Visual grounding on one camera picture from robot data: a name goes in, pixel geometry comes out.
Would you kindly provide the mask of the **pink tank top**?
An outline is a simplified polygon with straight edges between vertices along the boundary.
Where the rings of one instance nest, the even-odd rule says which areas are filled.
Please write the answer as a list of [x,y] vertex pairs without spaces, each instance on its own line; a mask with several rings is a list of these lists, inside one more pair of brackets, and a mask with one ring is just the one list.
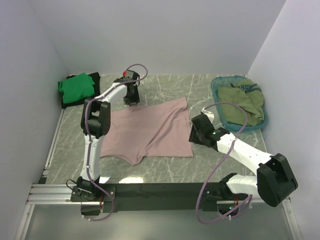
[[130,106],[111,113],[100,157],[118,157],[132,166],[144,157],[194,156],[188,102],[182,97],[153,106]]

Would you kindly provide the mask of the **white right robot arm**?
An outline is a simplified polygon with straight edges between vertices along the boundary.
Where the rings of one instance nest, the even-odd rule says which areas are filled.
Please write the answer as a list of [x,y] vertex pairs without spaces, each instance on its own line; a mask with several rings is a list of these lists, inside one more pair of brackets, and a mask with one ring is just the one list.
[[263,152],[222,127],[214,128],[204,113],[193,117],[191,122],[190,142],[227,154],[254,173],[253,176],[230,173],[218,183],[217,189],[205,188],[206,197],[231,200],[236,195],[253,195],[276,207],[298,188],[284,155]]

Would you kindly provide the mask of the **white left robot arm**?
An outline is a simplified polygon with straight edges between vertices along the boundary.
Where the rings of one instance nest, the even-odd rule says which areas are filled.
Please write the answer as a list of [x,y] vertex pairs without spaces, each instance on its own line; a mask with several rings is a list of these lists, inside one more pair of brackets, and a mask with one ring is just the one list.
[[139,81],[137,72],[126,70],[106,91],[84,102],[80,126],[84,133],[85,150],[76,185],[88,201],[94,201],[100,195],[100,152],[105,135],[111,128],[111,105],[121,99],[125,105],[139,103]]

